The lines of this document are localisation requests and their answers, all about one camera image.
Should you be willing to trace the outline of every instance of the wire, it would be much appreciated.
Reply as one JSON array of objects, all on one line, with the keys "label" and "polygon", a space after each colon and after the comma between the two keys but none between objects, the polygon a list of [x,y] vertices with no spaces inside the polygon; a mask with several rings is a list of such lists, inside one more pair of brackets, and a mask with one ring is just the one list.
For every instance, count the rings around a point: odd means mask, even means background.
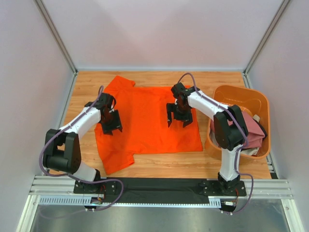
[{"label": "wire", "polygon": [[195,78],[194,76],[189,73],[189,72],[186,72],[184,75],[181,76],[181,78],[179,79],[178,83],[183,79],[183,77],[185,77],[186,75],[190,75],[191,78],[192,78],[192,81],[193,81],[193,85],[194,85],[194,89],[195,89],[195,92],[200,96],[202,97],[203,99],[205,99],[206,101],[212,103],[213,105],[217,106],[218,108],[224,110],[225,112],[227,112],[227,114],[231,117],[231,119],[233,120],[234,124],[236,125],[236,127],[238,128],[238,130],[240,131],[242,137],[244,138],[245,140],[245,143],[243,144],[243,146],[239,147],[237,150],[236,150],[236,155],[235,155],[235,160],[234,160],[234,169],[235,169],[235,172],[238,174],[238,175],[246,175],[246,176],[249,176],[251,178],[251,190],[250,190],[250,194],[249,194],[249,197],[248,197],[248,200],[246,201],[245,205],[238,211],[236,212],[233,212],[233,214],[235,213],[239,213],[241,212],[246,206],[247,204],[249,203],[251,197],[252,197],[252,193],[253,193],[253,176],[251,174],[248,174],[248,173],[240,173],[238,171],[238,167],[237,167],[237,160],[238,160],[238,156],[239,156],[239,152],[241,149],[245,148],[248,144],[249,144],[249,141],[248,141],[248,138],[247,136],[245,135],[245,133],[243,132],[243,130],[241,129],[240,125],[238,124],[238,122],[236,121],[236,119],[234,118],[234,116],[232,115],[231,112],[229,112],[227,109],[225,109],[223,106],[221,106],[220,104],[217,104],[215,101],[213,101],[211,98],[209,98],[208,96],[206,95],[203,95],[201,94],[198,89],[197,89],[197,85],[196,85],[196,82],[195,82]]},{"label": "wire", "polygon": [[[89,108],[86,109],[85,112],[80,114],[73,122],[71,122],[71,124],[69,124],[67,127],[63,128],[61,131],[56,133],[50,140],[48,140],[47,143],[45,144],[45,146],[43,147],[42,151],[40,152],[40,156],[39,156],[39,166],[40,166],[40,169],[42,170],[42,172],[45,175],[48,175],[48,176],[52,176],[52,177],[69,176],[70,178],[72,178],[72,179],[74,179],[74,180],[76,180],[78,182],[83,182],[85,184],[99,184],[99,183],[106,183],[106,182],[111,182],[111,181],[119,182],[120,185],[121,185],[121,191],[120,191],[118,197],[112,203],[110,203],[109,205],[104,206],[102,208],[95,209],[94,211],[101,211],[101,210],[107,209],[107,208],[111,207],[113,204],[115,204],[119,200],[119,198],[121,197],[121,195],[123,194],[123,191],[124,191],[124,184],[123,184],[123,182],[121,180],[118,180],[118,179],[106,179],[106,180],[98,180],[98,181],[85,181],[85,180],[81,180],[81,179],[76,178],[75,176],[73,176],[71,174],[67,174],[67,173],[65,173],[65,174],[51,174],[51,173],[47,172],[44,169],[42,160],[43,160],[43,154],[44,154],[45,150],[47,149],[47,147],[50,145],[50,143],[53,140],[55,140],[55,138],[57,138],[60,134],[62,134],[66,130],[72,128],[72,126],[74,126],[74,124],[76,124],[83,116],[85,116],[90,111],[90,109],[97,103],[97,101],[99,100],[100,96],[102,95],[103,90],[104,90],[104,86],[100,86],[99,91],[98,91],[98,96],[93,101],[93,103],[89,106]],[[68,216],[71,216],[73,214],[80,213],[80,212],[84,212],[84,210],[76,211],[76,212],[74,212],[72,214],[69,214],[69,215],[53,217],[53,218],[45,217],[43,215],[41,215],[41,216],[43,218],[45,218],[45,219],[60,219],[60,218],[66,218]]]}]

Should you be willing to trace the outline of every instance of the white wall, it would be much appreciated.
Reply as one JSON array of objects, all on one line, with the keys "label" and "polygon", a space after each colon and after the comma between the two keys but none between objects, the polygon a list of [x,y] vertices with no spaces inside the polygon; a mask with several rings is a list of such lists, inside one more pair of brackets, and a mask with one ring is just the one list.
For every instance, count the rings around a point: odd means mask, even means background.
[{"label": "white wall", "polygon": [[281,0],[44,0],[78,69],[243,70]]},{"label": "white wall", "polygon": [[249,73],[270,102],[272,150],[309,231],[309,1],[293,0]]},{"label": "white wall", "polygon": [[33,0],[0,6],[0,230],[12,232],[73,74]]}]

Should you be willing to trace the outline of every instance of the wooden surface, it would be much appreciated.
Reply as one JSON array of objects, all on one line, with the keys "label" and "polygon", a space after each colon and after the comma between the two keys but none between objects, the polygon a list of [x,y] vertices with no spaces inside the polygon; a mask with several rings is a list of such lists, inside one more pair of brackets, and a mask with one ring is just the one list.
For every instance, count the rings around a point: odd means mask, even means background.
[{"label": "wooden surface", "polygon": [[[79,72],[73,95],[65,118],[69,123],[83,109],[84,105],[93,101],[100,85],[107,86],[110,81],[120,75],[134,80],[136,86],[173,86],[184,72]],[[207,95],[212,96],[216,87],[223,84],[244,86],[240,72],[192,72],[197,86]],[[185,77],[185,85],[192,85],[190,76]],[[208,118],[197,111],[200,137],[204,146]],[[98,156],[94,128],[91,128],[80,141],[83,161],[106,176],[101,159]],[[114,177],[171,177],[171,178],[217,178],[221,161],[213,159],[203,152],[186,152],[170,154],[135,154],[135,163],[121,171],[113,173]],[[257,179],[270,179],[266,159],[240,166],[240,171],[251,173]]]}]

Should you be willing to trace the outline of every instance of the orange basket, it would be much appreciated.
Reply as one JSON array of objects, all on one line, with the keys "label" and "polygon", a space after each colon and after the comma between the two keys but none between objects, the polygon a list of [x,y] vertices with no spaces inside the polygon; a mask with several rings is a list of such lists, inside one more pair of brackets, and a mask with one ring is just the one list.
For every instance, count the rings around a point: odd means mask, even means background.
[{"label": "orange basket", "polygon": [[[238,105],[242,111],[246,111],[251,116],[258,115],[260,117],[259,123],[267,132],[267,137],[262,142],[262,147],[260,147],[256,156],[240,154],[239,164],[246,164],[266,157],[270,152],[269,104],[266,96],[257,90],[223,85],[216,88],[213,98],[227,105]],[[221,148],[213,144],[209,136],[211,131],[210,124],[211,121],[209,120],[205,149],[211,157],[221,160]]]}]

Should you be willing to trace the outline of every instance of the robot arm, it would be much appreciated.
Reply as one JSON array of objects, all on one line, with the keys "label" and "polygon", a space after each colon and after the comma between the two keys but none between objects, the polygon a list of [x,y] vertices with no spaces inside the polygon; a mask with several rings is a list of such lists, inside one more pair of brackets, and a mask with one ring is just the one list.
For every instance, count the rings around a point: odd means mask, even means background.
[{"label": "robot arm", "polygon": [[87,103],[79,115],[67,125],[58,130],[50,129],[46,133],[45,144],[60,130],[69,127],[65,132],[56,137],[46,148],[43,155],[43,165],[57,171],[69,173],[81,180],[94,181],[100,179],[99,171],[82,162],[79,140],[95,124],[100,123],[104,134],[112,135],[112,131],[122,125],[118,110],[114,110],[115,98],[107,93],[102,93],[98,101],[91,106]]},{"label": "robot arm", "polygon": [[241,109],[237,105],[228,106],[217,102],[216,100],[205,95],[201,90],[194,87],[185,88],[182,83],[177,83],[171,89],[175,103],[167,104],[168,125],[170,126],[173,117],[176,120],[183,122],[183,127],[192,123],[191,108],[196,108],[210,119],[214,121],[215,138],[222,148],[222,164],[218,179],[223,186],[228,189],[239,181],[239,175],[234,168],[236,150],[244,143],[243,137],[236,125],[228,125],[227,120],[231,120],[229,115],[225,112],[228,110],[235,117],[240,127],[243,129],[245,135],[248,135],[248,130],[244,122]]}]

